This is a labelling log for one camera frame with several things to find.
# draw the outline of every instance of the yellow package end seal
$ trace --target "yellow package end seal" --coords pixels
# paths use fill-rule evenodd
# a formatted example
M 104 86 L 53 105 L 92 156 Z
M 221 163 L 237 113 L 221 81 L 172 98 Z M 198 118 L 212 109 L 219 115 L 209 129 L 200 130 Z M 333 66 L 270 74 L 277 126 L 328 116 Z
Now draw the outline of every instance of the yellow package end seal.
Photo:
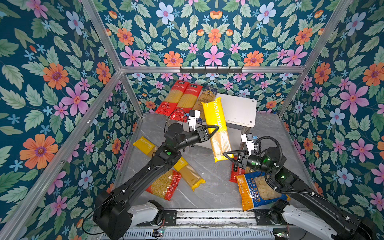
M 133 146 L 137 147 L 140 151 L 145 153 L 148 157 L 152 157 L 153 153 L 157 151 L 158 147 L 151 143 L 145 137 L 138 139 Z M 191 165 L 181 157 L 179 161 L 174 165 L 176 171 L 181 174 L 181 177 L 188 183 L 193 191 L 200 184 L 205 183 L 205 180 L 192 168 Z
M 232 151 L 232 148 L 231 143 L 229 142 L 228 129 L 227 124 L 225 123 L 221 98 L 202 104 L 207 125 L 216 125 L 219 127 L 219 130 L 211 137 L 211 145 L 215 156 L 215 162 L 227 160 L 227 158 L 223 155 L 223 152 L 230 152 Z M 213 128 L 208 128 L 208 133 L 212 133 L 213 131 Z

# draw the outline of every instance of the gray marble surface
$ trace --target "gray marble surface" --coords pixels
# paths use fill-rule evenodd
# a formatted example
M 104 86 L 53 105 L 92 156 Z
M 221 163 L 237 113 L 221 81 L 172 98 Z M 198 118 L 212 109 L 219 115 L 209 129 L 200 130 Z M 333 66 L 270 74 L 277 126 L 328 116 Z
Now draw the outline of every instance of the gray marble surface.
M 164 140 L 165 117 L 157 114 L 145 114 L 143 124 L 139 129 L 138 138 L 146 137 L 151 142 L 160 146 Z M 258 137 L 272 136 L 279 141 L 283 153 L 287 157 L 285 166 L 301 177 L 307 184 L 306 169 L 299 160 L 296 149 L 292 146 L 290 139 L 284 129 L 281 120 L 275 114 L 258 114 L 255 127 L 250 131 Z M 263 149 L 274 146 L 270 140 L 263 141 Z M 150 199 L 158 201 L 164 208 L 241 208 L 241 196 L 238 185 L 229 181 L 231 162 L 229 160 L 215 163 L 211 149 L 195 146 L 186 148 L 182 152 L 188 163 L 205 179 L 193 192 L 189 185 L 181 179 L 171 199 L 167 201 L 144 192 L 134 204 L 143 204 Z M 123 182 L 131 178 L 150 160 L 148 156 L 137 148 L 134 148 L 123 172 Z M 292 200 L 291 203 L 297 207 L 303 207 Z

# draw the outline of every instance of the orange flower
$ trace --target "orange flower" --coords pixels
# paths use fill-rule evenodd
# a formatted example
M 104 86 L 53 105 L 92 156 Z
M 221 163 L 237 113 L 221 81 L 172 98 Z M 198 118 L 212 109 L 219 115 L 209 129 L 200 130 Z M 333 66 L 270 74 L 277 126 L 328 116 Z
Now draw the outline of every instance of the orange flower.
M 211 16 L 212 19 L 220 19 L 223 16 L 223 12 L 222 11 L 211 11 L 209 13 L 209 15 Z
M 257 67 L 260 66 L 260 63 L 264 61 L 262 58 L 264 55 L 259 53 L 259 51 L 253 51 L 252 53 L 248 53 L 247 57 L 244 58 L 244 66 L 246 67 Z
M 135 122 L 134 124 L 133 124 L 133 132 L 136 130 L 136 127 L 137 127 L 137 122 Z
M 109 13 L 109 15 L 111 16 L 111 18 L 113 18 L 113 19 L 118 18 L 118 14 L 117 14 L 116 12 L 114 12 L 114 11 L 109 11 L 108 13 Z
M 60 64 L 50 63 L 49 68 L 45 67 L 43 72 L 45 73 L 43 75 L 44 81 L 48 82 L 48 86 L 51 88 L 56 87 L 57 90 L 60 90 L 67 86 L 66 83 L 70 81 L 67 77 L 67 70 L 63 69 L 63 66 Z
M 132 33 L 130 31 L 127 31 L 126 28 L 118 29 L 117 36 L 120 40 L 120 42 L 124 43 L 125 45 L 132 45 L 135 39 L 132 36 Z
M 34 46 L 29 45 L 29 48 L 31 49 L 32 52 L 37 53 L 36 48 Z
M 317 192 L 321 195 L 321 196 L 324 196 L 323 195 L 323 190 L 321 189 L 321 187 L 319 187 L 319 184 L 316 182 L 314 183 L 314 186 L 317 188 Z
M 204 30 L 200 29 L 199 31 L 197 31 L 197 35 L 203 36 L 204 35 Z
M 77 228 L 81 228 L 81 226 L 83 225 L 83 222 L 84 222 L 84 219 L 83 219 L 83 218 L 80 219 L 80 220 L 77 222 L 76 227 L 77 227 Z
M 109 185 L 109 188 L 107 188 L 107 193 L 111 193 L 112 192 L 112 190 L 113 190 L 113 183 L 111 183 L 110 185 Z
M 297 45 L 303 45 L 304 43 L 308 42 L 310 40 L 310 37 L 312 37 L 312 28 L 304 28 L 302 31 L 300 31 L 295 40 Z
M 156 104 L 155 104 L 154 102 L 152 102 L 152 101 L 147 101 L 147 102 L 145 103 L 145 106 L 146 106 L 147 108 L 149 108 L 149 109 L 155 109 L 155 108 L 156 108 Z
M 287 131 L 289 132 L 289 125 L 288 125 L 288 123 L 284 122 L 284 126 L 287 129 Z
M 322 63 L 317 67 L 314 74 L 316 83 L 322 85 L 324 82 L 328 81 L 328 75 L 331 74 L 331 69 L 329 68 L 330 66 L 331 65 L 329 63 Z
M 225 32 L 225 34 L 227 36 L 232 36 L 233 35 L 233 30 L 228 28 L 227 31 Z
M 114 154 L 118 154 L 120 151 L 120 147 L 121 147 L 121 141 L 120 141 L 120 139 L 116 138 L 112 144 L 112 152 Z
M 275 100 L 272 100 L 270 102 L 267 102 L 266 107 L 272 109 L 276 107 L 276 105 L 277 105 L 277 102 Z
M 364 72 L 365 77 L 362 78 L 363 82 L 367 82 L 367 86 L 377 86 L 380 84 L 380 80 L 384 81 L 384 63 L 372 64 L 369 69 Z
M 48 136 L 45 139 L 44 134 L 36 134 L 35 140 L 28 138 L 24 143 L 24 149 L 20 151 L 20 159 L 27 160 L 25 166 L 29 169 L 32 169 L 37 164 L 37 169 L 42 169 L 47 166 L 47 161 L 51 162 L 52 158 L 55 156 L 53 153 L 57 152 L 57 144 L 53 144 L 55 139 L 51 136 Z
M 321 15 L 323 15 L 323 10 L 319 10 L 314 14 L 314 18 L 319 18 Z
M 312 139 L 306 138 L 304 140 L 303 146 L 304 146 L 305 150 L 307 150 L 308 152 L 311 151 L 313 149 Z
M 377 143 L 377 149 L 382 150 L 380 152 L 380 156 L 384 159 L 384 142 L 378 142 Z
M 179 53 L 175 53 L 174 51 L 169 51 L 164 55 L 164 63 L 167 64 L 167 67 L 181 67 L 181 63 L 183 59 L 180 58 Z
M 111 78 L 111 73 L 109 72 L 109 67 L 105 65 L 104 62 L 98 63 L 96 68 L 96 73 L 99 75 L 100 82 L 103 82 L 103 84 L 107 84 L 109 82 L 109 79 Z
M 220 42 L 221 33 L 219 33 L 217 28 L 214 28 L 208 34 L 208 37 L 209 37 L 208 41 L 212 43 L 212 45 L 216 45 L 218 42 Z

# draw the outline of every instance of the plastic wrapper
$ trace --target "plastic wrapper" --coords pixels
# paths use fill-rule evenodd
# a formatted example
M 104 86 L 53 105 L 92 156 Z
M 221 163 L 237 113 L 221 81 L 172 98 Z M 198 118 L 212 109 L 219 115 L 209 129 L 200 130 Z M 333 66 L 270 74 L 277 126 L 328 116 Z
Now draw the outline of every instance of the plastic wrapper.
M 154 181 L 146 191 L 161 197 L 162 199 L 170 201 L 177 185 L 180 182 L 180 179 L 181 174 L 171 169 Z
M 158 147 L 151 143 L 145 137 L 138 139 L 133 146 L 137 147 L 140 151 L 146 154 L 148 157 L 152 157 L 153 154 L 157 151 Z M 191 165 L 181 157 L 180 160 L 174 165 L 176 171 L 181 174 L 181 177 L 188 183 L 193 191 L 200 184 L 205 183 L 205 180 L 192 168 Z
M 205 120 L 209 126 L 219 126 L 219 130 L 211 137 L 212 151 L 215 156 L 215 162 L 227 160 L 223 152 L 232 151 L 229 142 L 227 124 L 225 123 L 223 106 L 221 105 L 221 98 L 210 103 L 203 103 Z M 212 133 L 213 128 L 208 128 L 208 133 Z
M 176 109 L 177 104 L 179 103 L 188 86 L 189 82 L 184 82 L 181 80 L 176 81 L 169 91 L 167 97 L 159 105 L 156 113 L 169 116 Z
M 237 175 L 236 179 L 244 211 L 270 204 L 278 199 L 288 199 L 287 195 L 282 195 L 268 186 L 265 182 L 264 173 L 251 172 Z
M 217 89 L 207 85 L 193 106 L 192 110 L 200 111 L 200 118 L 203 121 L 205 121 L 205 115 L 202 103 L 212 102 L 216 95 Z
M 196 85 L 196 84 L 190 84 L 187 89 L 185 90 L 183 96 L 181 97 L 179 103 L 176 106 L 176 111 L 172 113 L 170 118 L 172 120 L 177 121 L 187 121 L 187 117 L 185 116 L 185 113 L 189 113 L 189 111 L 192 109 L 192 107 L 195 105 L 197 101 L 197 97 L 199 96 L 201 89 L 203 86 Z

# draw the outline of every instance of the floral wall panel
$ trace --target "floral wall panel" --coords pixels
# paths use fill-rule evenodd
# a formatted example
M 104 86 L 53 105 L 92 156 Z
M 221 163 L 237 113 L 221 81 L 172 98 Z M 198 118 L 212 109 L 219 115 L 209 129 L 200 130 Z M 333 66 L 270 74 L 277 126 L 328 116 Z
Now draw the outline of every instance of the floral wall panel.
M 93 211 L 96 196 L 114 188 L 136 124 L 133 106 L 118 84 L 19 237 L 87 239 L 81 226 L 89 230 L 95 224 L 92 215 L 85 217 Z
M 113 68 L 78 1 L 2 1 L 0 26 L 2 228 Z
M 296 66 L 307 59 L 337 2 L 118 0 L 95 5 L 126 66 Z
M 380 1 L 359 2 L 332 34 L 284 118 L 319 193 L 383 236 L 384 49 Z
M 257 99 L 258 112 L 277 112 L 298 74 L 293 73 L 236 73 L 236 74 L 127 74 L 144 112 L 153 112 L 165 99 L 177 80 L 214 86 L 219 93 Z

